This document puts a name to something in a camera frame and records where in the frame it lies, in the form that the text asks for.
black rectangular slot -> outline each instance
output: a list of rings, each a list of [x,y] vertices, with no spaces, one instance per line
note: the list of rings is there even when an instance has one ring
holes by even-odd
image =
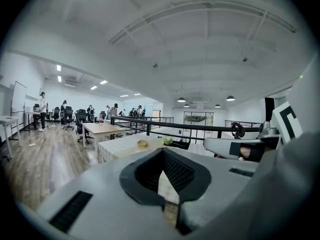
[[[240,174],[240,175],[247,176],[247,177],[252,177],[254,175],[254,172],[252,172],[252,171],[241,170],[238,168],[231,168],[229,170],[229,172],[234,173],[234,174]]]
[[[49,222],[52,226],[66,233],[76,221],[93,195],[83,191],[76,193]]]

whiteboard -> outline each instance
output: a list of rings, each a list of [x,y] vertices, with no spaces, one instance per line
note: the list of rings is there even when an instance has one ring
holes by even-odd
[[[25,111],[27,87],[15,81],[11,103],[11,113]]]

curved ceiling rail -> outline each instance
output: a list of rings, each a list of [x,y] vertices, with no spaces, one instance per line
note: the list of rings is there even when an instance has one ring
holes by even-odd
[[[254,17],[262,18],[264,17],[265,10],[258,7],[250,6],[247,4],[228,2],[228,1],[215,1],[211,2],[210,0],[197,0],[191,2],[183,2],[175,4],[166,9],[162,9],[155,13],[146,15],[145,17],[139,19],[138,21],[132,23],[125,29],[122,29],[118,34],[116,34],[109,43],[117,44],[128,35],[136,32],[137,30],[147,26],[148,24],[155,23],[156,21],[177,15],[182,13],[196,12],[196,11],[229,11],[236,12],[246,15],[251,15]],[[267,12],[265,20],[275,24],[278,27],[285,29],[291,33],[296,32],[296,28],[291,25],[289,22],[284,19]]]

wooden bowl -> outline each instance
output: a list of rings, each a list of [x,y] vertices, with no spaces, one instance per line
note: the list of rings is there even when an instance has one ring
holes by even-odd
[[[141,139],[137,142],[138,148],[146,148],[148,146],[148,141]]]

railing post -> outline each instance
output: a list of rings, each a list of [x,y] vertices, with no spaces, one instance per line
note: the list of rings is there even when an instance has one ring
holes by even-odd
[[[150,124],[147,124],[147,125],[146,125],[146,135],[147,135],[147,136],[150,136],[150,129],[151,129],[151,125],[150,125]]]

